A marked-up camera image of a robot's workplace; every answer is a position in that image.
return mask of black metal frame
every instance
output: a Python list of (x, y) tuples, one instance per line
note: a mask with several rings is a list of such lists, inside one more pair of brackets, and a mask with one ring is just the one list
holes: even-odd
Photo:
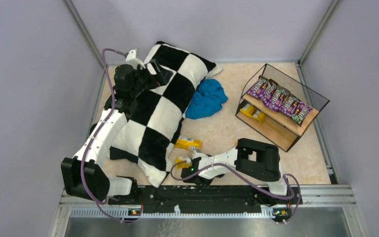
[[(293, 187), (297, 202), (298, 187)], [(181, 213), (259, 213), (261, 205), (273, 206), (287, 204), (265, 195), (248, 185), (212, 185), (212, 186), (138, 186), (133, 191), (135, 199), (110, 199), (110, 205), (141, 205), (145, 213), (173, 213), (176, 205)]]

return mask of pillow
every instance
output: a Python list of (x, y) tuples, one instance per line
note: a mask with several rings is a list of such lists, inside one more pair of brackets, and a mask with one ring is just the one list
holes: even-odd
[(110, 148), (110, 159), (126, 158), (137, 163), (149, 182), (159, 187), (172, 168), (168, 157), (195, 89), (201, 80), (223, 68), (162, 41), (153, 46), (144, 63), (151, 59), (172, 71), (173, 76), (167, 85), (144, 91), (137, 97), (135, 112)]

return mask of cable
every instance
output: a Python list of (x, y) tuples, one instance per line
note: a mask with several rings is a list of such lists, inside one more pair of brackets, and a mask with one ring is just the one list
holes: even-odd
[[(187, 180), (187, 179), (190, 179), (196, 175), (198, 175), (199, 173), (201, 173), (202, 171), (206, 170), (206, 169), (209, 169), (211, 168), (211, 166), (206, 166), (202, 169), (199, 169), (197, 170), (195, 173), (189, 175), (188, 177), (185, 177), (185, 178), (177, 178), (174, 176), (172, 170), (180, 163), (183, 163), (185, 161), (181, 161), (181, 162), (178, 162), (176, 163), (175, 165), (172, 166), (171, 168), (171, 176), (173, 179), (175, 180), (178, 180), (178, 181), (184, 181), (184, 180)], [(276, 198), (276, 199), (280, 199), (280, 200), (291, 200), (294, 198), (294, 190), (293, 188), (288, 184), (288, 180), (287, 180), (287, 177), (285, 177), (285, 175), (283, 175), (283, 179), (285, 181), (285, 183), (287, 184), (289, 190), (290, 190), (290, 195), (289, 196), (280, 196), (280, 195), (275, 195), (273, 193), (270, 193), (269, 191), (265, 190), (265, 189), (261, 189), (260, 187), (256, 186), (254, 183), (252, 183), (251, 181), (247, 180), (245, 177), (243, 177), (242, 175), (240, 175), (238, 172), (236, 172), (234, 169), (232, 169), (230, 166), (226, 165), (226, 164), (222, 164), (222, 163), (214, 163), (212, 164), (213, 166), (223, 166), (224, 168), (228, 169), (230, 172), (232, 172), (233, 174), (235, 174), (239, 179), (243, 180), (245, 183), (249, 184), (252, 188), (258, 190), (259, 192), (263, 193), (263, 194), (266, 194), (272, 198)]]
[[(114, 52), (114, 53), (117, 53), (117, 54), (120, 54), (124, 57), (127, 57), (127, 54), (126, 53), (123, 53), (123, 52), (120, 52), (120, 51), (117, 51), (117, 50), (114, 50), (112, 48), (104, 48), (102, 50), (102, 61), (104, 63), (104, 71), (105, 71), (105, 75), (107, 76), (107, 80), (108, 80), (108, 85), (110, 85), (110, 91), (111, 91), (111, 111), (108, 113), (107, 117), (104, 119), (105, 122), (107, 122), (111, 115), (114, 113), (114, 108), (115, 108), (115, 96), (114, 96), (114, 89), (113, 89), (113, 84), (111, 83), (111, 79), (110, 79), (110, 74), (108, 73), (108, 67), (107, 67), (107, 63), (106, 63), (106, 60), (105, 60), (105, 52), (106, 51), (111, 51), (111, 52)], [(94, 133), (94, 137), (97, 136), (97, 134), (99, 133), (99, 131), (102, 129), (102, 127), (104, 126), (105, 123), (101, 123), (97, 129), (95, 130), (95, 133)], [(82, 180), (82, 184), (83, 184), (83, 187), (85, 188), (85, 191), (86, 193), (89, 195), (89, 197), (96, 203), (98, 209), (106, 216), (110, 217), (110, 218), (113, 218), (121, 223), (133, 223), (135, 222), (136, 220), (125, 220), (124, 218), (117, 218), (117, 217), (114, 217), (114, 216), (111, 216), (110, 214), (106, 213), (100, 205), (104, 205), (108, 202), (108, 198), (105, 198), (103, 201), (99, 201), (91, 192), (91, 190), (89, 189), (87, 183), (86, 183), (86, 180), (85, 180), (85, 172), (84, 172), (84, 168), (85, 168), (85, 160), (86, 160), (86, 156), (88, 155), (88, 151), (89, 149), (91, 148), (92, 146), (92, 143), (93, 143), (94, 139), (91, 138), (89, 140), (89, 143), (86, 145), (86, 148), (85, 148), (85, 151), (83, 152), (83, 157), (82, 157), (82, 161), (80, 162), (80, 178)]]
[[(194, 172), (193, 174), (191, 174), (191, 175), (189, 175), (189, 176), (187, 176), (187, 177), (185, 177), (185, 178), (177, 178), (177, 177), (175, 177), (174, 174), (173, 174), (173, 172), (172, 172), (173, 169), (174, 169), (177, 165), (179, 165), (180, 163), (184, 163), (184, 162), (186, 162), (186, 161), (178, 162), (178, 163), (176, 163), (176, 164), (174, 164), (174, 165), (172, 166), (170, 174), (171, 174), (171, 177), (172, 177), (173, 179), (178, 180), (178, 181), (184, 181), (184, 180), (190, 179), (190, 178), (192, 178), (192, 177), (198, 175), (199, 173), (201, 173), (202, 171), (204, 171), (204, 170), (206, 170), (206, 169), (208, 169), (208, 168), (211, 168), (211, 166), (209, 165), (209, 166), (206, 166), (206, 167), (204, 167), (204, 168), (202, 168), (202, 169), (200, 169), (200, 170), (197, 170), (196, 172)], [(270, 196), (270, 197), (272, 197), (272, 198), (276, 198), (276, 199), (280, 199), (280, 200), (292, 200), (292, 199), (294, 199), (294, 190), (293, 190), (293, 188), (290, 186), (290, 184), (288, 183), (288, 179), (287, 179), (287, 176), (292, 177), (292, 178), (294, 179), (294, 181), (296, 182), (297, 187), (299, 188), (299, 193), (297, 194), (297, 198), (298, 198), (298, 199), (297, 199), (296, 207), (294, 208), (293, 213), (291, 214), (291, 216), (290, 216), (287, 220), (284, 220), (283, 222), (276, 222), (276, 223), (277, 223), (277, 224), (282, 224), (282, 223), (287, 224), (289, 221), (291, 221), (291, 219), (293, 218), (293, 216), (294, 216), (295, 213), (297, 212), (297, 209), (298, 209), (299, 204), (300, 204), (300, 199), (301, 199), (301, 197), (302, 197), (302, 193), (301, 193), (301, 191), (300, 191), (300, 184), (299, 184), (298, 180), (297, 180), (292, 174), (284, 174), (284, 175), (283, 175), (284, 182), (285, 182), (285, 183), (287, 184), (287, 186), (288, 186), (288, 189), (289, 189), (289, 191), (290, 191), (290, 195), (289, 195), (289, 196), (280, 196), (280, 195), (275, 195), (275, 194), (273, 194), (273, 193), (270, 193), (270, 192), (268, 192), (267, 190), (264, 190), (264, 189), (258, 187), (257, 185), (255, 185), (255, 184), (252, 183), (251, 181), (247, 180), (245, 177), (243, 177), (243, 176), (240, 175), (238, 172), (236, 172), (236, 170), (232, 169), (230, 166), (228, 166), (228, 165), (226, 165), (226, 164), (222, 164), (222, 163), (214, 163), (214, 164), (212, 164), (212, 165), (213, 165), (213, 166), (223, 166), (223, 167), (225, 167), (226, 169), (228, 169), (230, 172), (232, 172), (233, 174), (235, 174), (238, 178), (240, 178), (241, 180), (243, 180), (245, 183), (247, 183), (247, 184), (248, 184), (249, 186), (251, 186), (252, 188), (254, 188), (254, 189), (258, 190), (259, 192), (261, 192), (261, 193), (263, 193), (263, 194), (266, 194), (266, 195), (268, 195), (268, 196)]]
[(294, 175), (292, 175), (292, 174), (285, 174), (285, 175), (290, 176), (291, 178), (293, 178), (294, 181), (297, 184), (297, 187), (299, 188), (299, 193), (297, 194), (296, 207), (294, 207), (294, 210), (291, 213), (291, 216), (287, 220), (283, 220), (282, 222), (276, 222), (277, 224), (286, 224), (287, 225), (293, 219), (293, 216), (297, 213), (297, 209), (299, 208), (299, 205), (300, 205), (300, 199), (302, 199), (302, 192), (300, 190), (300, 184), (299, 184), (298, 180), (294, 177)]

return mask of shelf tier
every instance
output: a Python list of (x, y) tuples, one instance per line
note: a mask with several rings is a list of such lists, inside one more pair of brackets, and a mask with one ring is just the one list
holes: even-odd
[(282, 125), (277, 123), (271, 118), (265, 118), (262, 124), (254, 119), (244, 115), (242, 112), (236, 114), (240, 120), (245, 124), (249, 125), (251, 128), (262, 134), (268, 140), (275, 143), (284, 151), (288, 151), (294, 141), (297, 139), (297, 135), (284, 128)]
[(267, 116), (274, 119), (276, 121), (275, 123), (278, 122), (283, 127), (287, 128), (288, 130), (290, 130), (291, 132), (293, 132), (294, 134), (296, 134), (298, 136), (303, 135), (303, 133), (305, 132), (305, 130), (307, 129), (309, 124), (313, 121), (313, 119), (319, 113), (319, 111), (317, 109), (313, 108), (313, 110), (310, 111), (307, 114), (307, 116), (304, 118), (303, 124), (301, 126), (299, 126), (294, 120), (292, 120), (288, 116), (282, 114), (281, 112), (275, 112), (274, 110), (267, 108), (262, 103), (262, 101), (256, 99), (255, 97), (253, 97), (251, 95), (245, 94), (243, 96), (243, 99), (248, 101), (251, 105), (255, 106), (259, 110), (261, 110), (261, 112), (263, 112)]

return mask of white cable clip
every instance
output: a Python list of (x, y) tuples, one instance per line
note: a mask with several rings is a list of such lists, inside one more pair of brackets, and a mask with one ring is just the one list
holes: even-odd
[(133, 66), (134, 69), (137, 69), (137, 66), (140, 65), (141, 68), (146, 68), (143, 62), (137, 58), (137, 49), (132, 49), (127, 53), (127, 56), (125, 58), (125, 62), (131, 66)]
[(214, 159), (216, 158), (216, 156), (213, 156), (213, 158), (211, 159), (211, 168), (214, 169)]

